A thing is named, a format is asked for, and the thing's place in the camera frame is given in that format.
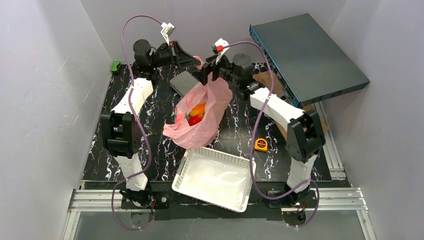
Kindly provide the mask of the pink plastic bag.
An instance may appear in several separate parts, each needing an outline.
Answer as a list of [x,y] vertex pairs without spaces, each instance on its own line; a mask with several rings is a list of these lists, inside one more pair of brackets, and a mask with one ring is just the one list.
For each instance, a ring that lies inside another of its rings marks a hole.
[[209,145],[232,98],[229,84],[221,77],[212,80],[210,73],[205,85],[198,81],[177,103],[174,123],[166,123],[162,134],[184,149]]

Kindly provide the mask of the orange yellow fake mango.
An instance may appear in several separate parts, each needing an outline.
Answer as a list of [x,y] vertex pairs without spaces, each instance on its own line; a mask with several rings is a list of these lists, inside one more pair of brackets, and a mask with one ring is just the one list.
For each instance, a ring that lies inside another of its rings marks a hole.
[[190,112],[189,115],[191,117],[195,117],[197,115],[204,115],[205,114],[205,107],[206,107],[206,103],[200,103],[198,105],[196,105]]

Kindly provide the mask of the red fake apple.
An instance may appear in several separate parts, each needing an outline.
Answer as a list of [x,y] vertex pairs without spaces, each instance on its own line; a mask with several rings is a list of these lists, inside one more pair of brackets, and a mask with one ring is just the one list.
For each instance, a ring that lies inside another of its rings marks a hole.
[[188,120],[188,124],[190,126],[194,126],[198,124],[199,122],[201,122],[203,118],[204,118],[204,114],[197,114],[197,115],[191,116]]

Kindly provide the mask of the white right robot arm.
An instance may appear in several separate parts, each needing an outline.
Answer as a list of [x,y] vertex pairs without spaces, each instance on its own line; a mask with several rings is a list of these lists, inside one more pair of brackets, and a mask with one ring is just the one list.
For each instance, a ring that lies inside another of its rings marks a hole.
[[258,109],[258,116],[266,114],[286,131],[286,149],[291,158],[290,172],[285,193],[279,196],[261,196],[269,201],[285,197],[297,200],[309,191],[314,163],[326,143],[319,114],[292,106],[273,94],[273,87],[266,87],[253,77],[254,67],[250,57],[237,54],[233,62],[226,56],[215,54],[200,63],[194,76],[205,85],[208,76],[215,81],[222,78],[236,85],[244,100]]

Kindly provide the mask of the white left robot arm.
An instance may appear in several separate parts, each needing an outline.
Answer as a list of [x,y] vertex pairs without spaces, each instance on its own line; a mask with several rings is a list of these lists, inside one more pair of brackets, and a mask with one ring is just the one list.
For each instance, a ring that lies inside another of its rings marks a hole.
[[146,133],[140,129],[140,111],[157,85],[159,68],[173,66],[178,70],[200,65],[177,40],[154,48],[145,39],[133,44],[134,62],[128,66],[130,87],[120,102],[100,115],[103,146],[118,162],[125,177],[126,189],[120,193],[131,201],[146,204],[152,199],[150,183],[143,173],[139,148]]

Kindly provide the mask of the grey rectangular pad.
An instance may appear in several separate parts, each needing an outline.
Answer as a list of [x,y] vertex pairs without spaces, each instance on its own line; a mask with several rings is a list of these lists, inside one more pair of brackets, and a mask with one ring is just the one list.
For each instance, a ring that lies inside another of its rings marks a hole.
[[173,90],[181,97],[186,96],[199,81],[188,71],[184,71],[173,77],[169,84]]

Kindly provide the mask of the brown wooden board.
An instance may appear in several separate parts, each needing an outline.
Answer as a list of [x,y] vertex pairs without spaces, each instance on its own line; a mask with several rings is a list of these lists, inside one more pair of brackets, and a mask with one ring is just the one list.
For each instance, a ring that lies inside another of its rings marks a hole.
[[[286,97],[286,91],[284,90],[282,84],[279,82],[278,78],[276,77],[276,75],[274,73],[272,73],[273,78],[274,78],[274,88],[272,93],[276,94],[278,97]],[[266,72],[261,72],[261,73],[256,73],[253,74],[253,79],[256,80],[257,82],[263,84],[266,88],[270,89],[271,85],[272,85],[272,80],[271,80],[271,75],[269,71]],[[306,105],[302,108],[305,112],[310,111],[310,110],[317,110],[317,108],[313,105],[313,104],[309,104]],[[325,121],[325,119],[323,117],[319,117],[320,118],[320,123],[321,123],[321,127],[323,129],[323,132],[326,133],[329,130],[329,127]],[[281,132],[281,134],[283,135],[284,139],[287,139],[287,131],[279,124],[276,123],[279,131]]]

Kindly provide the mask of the green black small object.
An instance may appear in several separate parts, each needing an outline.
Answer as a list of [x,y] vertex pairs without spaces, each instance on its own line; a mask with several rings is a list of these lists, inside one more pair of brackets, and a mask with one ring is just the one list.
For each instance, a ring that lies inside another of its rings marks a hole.
[[112,74],[116,75],[120,72],[120,68],[121,68],[121,63],[119,61],[114,61],[110,68],[110,71]]

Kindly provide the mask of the orange tape measure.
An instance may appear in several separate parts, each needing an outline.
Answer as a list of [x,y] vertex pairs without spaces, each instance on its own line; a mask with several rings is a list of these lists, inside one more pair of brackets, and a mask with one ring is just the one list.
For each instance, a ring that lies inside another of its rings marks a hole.
[[258,138],[254,143],[254,150],[266,153],[268,151],[269,144],[265,138]]

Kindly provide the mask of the dark teal flat box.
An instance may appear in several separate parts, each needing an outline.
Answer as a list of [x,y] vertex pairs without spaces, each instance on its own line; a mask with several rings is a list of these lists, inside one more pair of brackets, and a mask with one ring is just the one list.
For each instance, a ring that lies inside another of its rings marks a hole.
[[250,25],[249,34],[295,107],[358,91],[370,83],[308,13]]

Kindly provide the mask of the white perforated plastic basket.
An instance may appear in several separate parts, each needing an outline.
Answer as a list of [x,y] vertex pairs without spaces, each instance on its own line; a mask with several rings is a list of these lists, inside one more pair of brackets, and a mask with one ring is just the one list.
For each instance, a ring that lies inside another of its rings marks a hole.
[[172,190],[198,199],[219,197],[231,204],[242,202],[251,192],[251,171],[256,163],[207,147],[185,151],[172,182]]

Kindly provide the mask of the aluminium frame rail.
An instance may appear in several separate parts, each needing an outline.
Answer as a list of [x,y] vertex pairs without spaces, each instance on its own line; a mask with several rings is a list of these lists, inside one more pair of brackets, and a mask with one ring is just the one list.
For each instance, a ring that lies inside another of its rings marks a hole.
[[[364,237],[367,240],[375,240],[376,236],[371,225],[371,220],[368,216],[368,206],[360,188],[354,187],[332,187],[319,188],[312,187],[310,192],[311,198],[319,200],[318,211],[356,211]],[[257,204],[259,201],[254,200],[249,203],[249,200],[254,198],[252,193],[243,197],[243,201],[231,204],[229,198],[220,199],[219,196],[211,199],[194,198],[188,195],[182,195],[184,198],[177,202],[177,198],[170,196],[167,199],[173,200],[177,205],[190,206],[215,206],[231,213],[246,213],[249,205]],[[79,215],[80,212],[127,212],[128,209],[122,209],[121,205],[124,201],[120,193],[114,193],[112,189],[92,189],[92,190],[74,190],[71,196],[68,215]]]

